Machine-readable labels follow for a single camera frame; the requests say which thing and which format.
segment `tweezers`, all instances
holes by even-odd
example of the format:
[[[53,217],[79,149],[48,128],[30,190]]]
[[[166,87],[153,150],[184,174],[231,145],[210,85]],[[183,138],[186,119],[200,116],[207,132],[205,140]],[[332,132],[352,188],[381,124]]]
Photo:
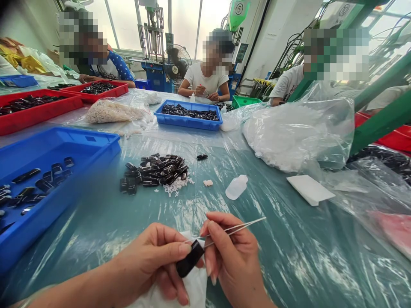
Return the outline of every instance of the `tweezers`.
[[[227,232],[227,231],[230,231],[230,230],[232,230],[232,229],[239,228],[239,229],[237,229],[237,230],[234,230],[233,232],[228,233],[228,236],[230,236],[230,235],[233,235],[235,232],[238,232],[238,231],[240,231],[240,230],[242,230],[242,229],[244,229],[244,228],[247,228],[247,227],[251,226],[252,224],[255,224],[256,222],[262,221],[262,220],[264,220],[264,219],[266,219],[266,217],[262,217],[262,218],[253,220],[253,221],[251,221],[251,222],[246,222],[246,223],[243,223],[243,224],[240,224],[240,225],[236,225],[236,226],[234,226],[234,227],[230,227],[230,228],[228,228],[228,229],[225,229],[224,231]],[[193,242],[193,241],[195,241],[195,240],[199,240],[199,239],[202,239],[202,238],[207,238],[207,237],[209,237],[209,236],[210,236],[210,235],[206,235],[206,236],[204,236],[204,237],[196,237],[196,238],[194,238],[194,239],[185,241],[185,243]],[[211,243],[205,245],[204,248],[206,248],[206,247],[208,247],[208,246],[211,246],[211,245],[213,245],[213,244],[214,244],[214,242],[211,242]]]

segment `red plastic tray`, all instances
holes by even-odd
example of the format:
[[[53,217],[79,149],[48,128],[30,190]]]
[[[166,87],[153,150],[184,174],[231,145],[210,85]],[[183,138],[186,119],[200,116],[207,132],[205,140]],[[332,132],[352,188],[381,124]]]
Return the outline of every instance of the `red plastic tray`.
[[[98,94],[98,95],[80,93],[81,90],[83,90],[85,87],[92,84],[92,82],[90,82],[90,83],[84,83],[84,84],[81,84],[81,85],[78,85],[78,86],[72,86],[72,87],[64,88],[64,89],[61,89],[61,91],[80,94],[81,99],[83,100],[83,102],[87,103],[87,104],[94,104],[100,98],[119,97],[120,95],[123,95],[124,93],[128,92],[128,83],[122,83],[122,82],[111,81],[111,80],[99,80],[97,82],[107,82],[107,83],[111,83],[113,85],[116,85],[118,87],[114,88],[114,89],[111,89],[111,90],[108,90],[108,91],[103,92],[103,93]]]
[[[0,96],[0,106],[5,106],[10,101],[24,98],[28,95],[32,95],[34,97],[43,95],[66,96],[67,98],[41,106],[29,108],[27,110],[18,111],[16,113],[0,116],[0,136],[15,133],[16,131],[44,122],[48,119],[62,115],[74,109],[81,108],[83,106],[80,95],[49,89],[2,95]]]

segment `white t-shirt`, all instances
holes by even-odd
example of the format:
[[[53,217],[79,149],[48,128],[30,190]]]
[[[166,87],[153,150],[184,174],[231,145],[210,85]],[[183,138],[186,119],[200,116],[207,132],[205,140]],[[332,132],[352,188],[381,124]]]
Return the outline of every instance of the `white t-shirt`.
[[[197,86],[202,85],[203,87],[205,87],[208,94],[212,94],[214,92],[217,92],[218,88],[223,83],[228,81],[228,75],[217,72],[210,77],[204,77],[203,72],[201,71],[201,63],[198,62],[190,65],[187,73],[184,76],[184,79],[188,80],[193,90],[195,90]]]
[[[270,97],[280,97],[286,102],[304,79],[303,68],[304,64],[301,64],[282,74],[271,91]]]

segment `woman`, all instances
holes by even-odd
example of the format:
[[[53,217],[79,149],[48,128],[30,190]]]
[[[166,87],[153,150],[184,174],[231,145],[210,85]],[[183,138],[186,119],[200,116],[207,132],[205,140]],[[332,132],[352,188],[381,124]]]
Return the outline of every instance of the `woman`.
[[[205,45],[205,61],[195,63],[188,68],[179,88],[179,94],[190,97],[194,93],[211,101],[229,101],[229,79],[225,70],[234,48],[230,32],[215,29],[210,33],[210,39]],[[218,89],[221,90],[222,95],[218,95]]]
[[[275,308],[264,289],[258,260],[258,243],[243,229],[230,236],[223,228],[241,224],[232,214],[208,213],[200,235],[210,234],[205,249],[207,274],[213,285],[217,278],[234,308]],[[151,224],[111,261],[69,279],[14,307],[29,308],[122,308],[132,304],[156,281],[164,298],[189,305],[175,262],[184,259],[191,246],[176,230]]]

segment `hand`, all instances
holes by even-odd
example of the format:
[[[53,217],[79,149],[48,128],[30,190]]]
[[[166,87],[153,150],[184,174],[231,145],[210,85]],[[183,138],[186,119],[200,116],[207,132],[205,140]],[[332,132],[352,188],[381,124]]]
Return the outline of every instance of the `hand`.
[[[90,77],[89,75],[85,75],[85,74],[80,74],[78,81],[80,81],[81,83],[86,83],[86,78]]]
[[[196,91],[195,91],[195,96],[202,96],[204,94],[204,90],[206,88],[203,86],[197,86]]]
[[[213,94],[210,94],[209,96],[207,96],[207,98],[211,101],[218,101],[218,93],[214,92]]]
[[[274,307],[264,290],[254,235],[243,229],[230,238],[224,229],[242,224],[232,214],[211,212],[207,218],[200,236],[211,235],[205,245],[214,241],[214,245],[205,249],[205,266],[213,285],[218,277],[234,308]]]
[[[176,230],[153,223],[108,262],[122,275],[122,307],[132,304],[155,281],[165,299],[178,298],[181,305],[189,304],[187,291],[175,265],[191,251],[189,244],[182,243],[186,240]]]

